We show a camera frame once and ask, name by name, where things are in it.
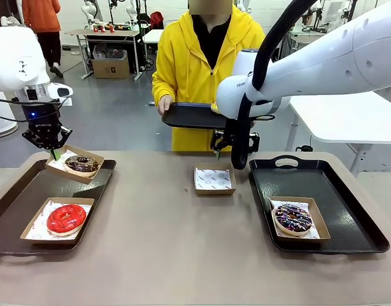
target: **black shirt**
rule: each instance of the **black shirt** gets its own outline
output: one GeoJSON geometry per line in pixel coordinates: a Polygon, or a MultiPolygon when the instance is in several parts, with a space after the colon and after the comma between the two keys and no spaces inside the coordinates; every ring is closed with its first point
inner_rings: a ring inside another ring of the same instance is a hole
{"type": "Polygon", "coordinates": [[[215,26],[211,33],[208,32],[206,24],[203,22],[199,15],[192,15],[193,29],[198,37],[201,51],[207,58],[208,64],[211,69],[214,69],[220,55],[222,44],[224,43],[225,35],[231,22],[231,16],[228,18],[226,23],[215,26]]]}

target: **black pants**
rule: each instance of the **black pants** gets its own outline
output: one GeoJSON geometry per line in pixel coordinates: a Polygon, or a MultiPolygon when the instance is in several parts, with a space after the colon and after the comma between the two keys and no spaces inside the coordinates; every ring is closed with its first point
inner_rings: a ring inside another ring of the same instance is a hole
{"type": "Polygon", "coordinates": [[[50,67],[61,61],[61,41],[60,32],[37,33],[38,42],[40,43],[43,55],[50,67]]]}

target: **yellow hoodie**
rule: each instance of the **yellow hoodie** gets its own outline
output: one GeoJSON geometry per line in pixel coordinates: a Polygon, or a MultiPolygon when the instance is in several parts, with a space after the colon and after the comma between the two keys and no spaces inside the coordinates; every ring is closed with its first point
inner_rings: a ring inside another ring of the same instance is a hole
{"type": "MultiPolygon", "coordinates": [[[[173,101],[212,104],[220,82],[231,76],[242,49],[259,48],[264,40],[262,27],[247,13],[232,7],[232,17],[218,61],[211,69],[200,48],[193,21],[187,11],[166,27],[159,42],[157,71],[153,74],[156,105],[169,94],[173,101]]],[[[212,131],[173,128],[174,151],[209,151],[212,131]]]]}

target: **storage box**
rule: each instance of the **storage box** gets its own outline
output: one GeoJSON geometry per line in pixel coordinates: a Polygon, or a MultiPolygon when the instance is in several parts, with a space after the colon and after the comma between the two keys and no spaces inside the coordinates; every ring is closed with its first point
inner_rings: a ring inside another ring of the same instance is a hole
{"type": "Polygon", "coordinates": [[[129,61],[125,59],[93,59],[96,78],[129,78],[129,61]]]}
{"type": "Polygon", "coordinates": [[[61,204],[76,204],[76,205],[84,205],[90,207],[89,211],[87,212],[87,217],[85,218],[82,226],[85,224],[85,222],[88,219],[88,214],[92,212],[91,208],[94,204],[94,199],[84,199],[84,198],[49,198],[47,199],[44,204],[41,206],[41,208],[36,212],[34,217],[31,219],[30,223],[27,225],[27,227],[24,229],[22,235],[20,236],[21,239],[27,240],[33,244],[75,244],[76,239],[78,235],[81,233],[81,228],[72,235],[68,237],[59,237],[55,236],[53,234],[48,234],[48,229],[46,228],[46,220],[48,219],[48,216],[52,211],[54,211],[56,208],[50,209],[50,207],[46,208],[47,205],[50,205],[52,203],[61,203],[61,204]],[[38,221],[38,225],[35,224],[38,218],[44,218],[43,221],[38,221]],[[35,234],[30,234],[32,237],[27,237],[27,235],[30,233],[30,230],[35,231],[35,234]]]}
{"type": "Polygon", "coordinates": [[[194,186],[195,192],[201,196],[232,195],[236,190],[234,169],[229,163],[196,164],[194,169],[194,186]],[[198,183],[200,181],[209,183],[208,185],[211,186],[211,189],[206,189],[205,184],[201,186],[198,183]]]}
{"type": "MultiPolygon", "coordinates": [[[[85,150],[73,147],[71,145],[65,145],[61,149],[58,150],[60,155],[65,154],[67,151],[71,151],[71,152],[75,153],[76,155],[80,155],[80,156],[92,157],[93,159],[95,159],[99,163],[99,169],[101,169],[102,164],[104,163],[104,158],[102,156],[93,154],[93,153],[91,153],[89,151],[85,151],[85,150]]],[[[50,163],[53,160],[54,160],[54,157],[50,156],[50,158],[46,162],[46,168],[47,168],[48,171],[50,171],[50,172],[52,172],[52,173],[54,173],[56,175],[60,175],[61,177],[66,177],[67,179],[75,180],[75,181],[83,183],[83,184],[91,183],[92,180],[95,178],[95,176],[99,172],[99,170],[96,171],[96,173],[93,176],[91,176],[91,177],[81,177],[79,175],[75,175],[75,174],[72,174],[70,172],[67,172],[65,169],[62,170],[62,169],[58,169],[58,168],[56,168],[54,166],[51,166],[50,163]]]]}
{"type": "MultiPolygon", "coordinates": [[[[318,232],[318,235],[320,238],[314,238],[314,239],[308,239],[308,238],[301,238],[301,237],[294,237],[291,235],[288,235],[288,237],[283,237],[278,234],[279,239],[284,240],[301,240],[302,242],[321,242],[322,240],[328,240],[330,239],[330,233],[327,229],[322,214],[320,213],[316,201],[313,198],[298,198],[298,197],[291,197],[291,196],[272,196],[269,198],[271,201],[285,201],[285,202],[298,202],[298,203],[307,203],[309,208],[309,213],[311,216],[311,219],[313,220],[313,224],[316,227],[316,230],[318,232]]],[[[277,225],[274,221],[274,214],[272,213],[273,218],[273,224],[275,228],[277,228],[277,225]]]]}

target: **orange shirt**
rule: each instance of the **orange shirt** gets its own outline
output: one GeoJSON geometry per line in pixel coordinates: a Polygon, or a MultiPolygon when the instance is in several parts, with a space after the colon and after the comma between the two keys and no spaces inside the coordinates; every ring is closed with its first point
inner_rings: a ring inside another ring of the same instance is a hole
{"type": "Polygon", "coordinates": [[[24,23],[35,33],[61,31],[57,13],[59,0],[23,0],[24,23]]]}

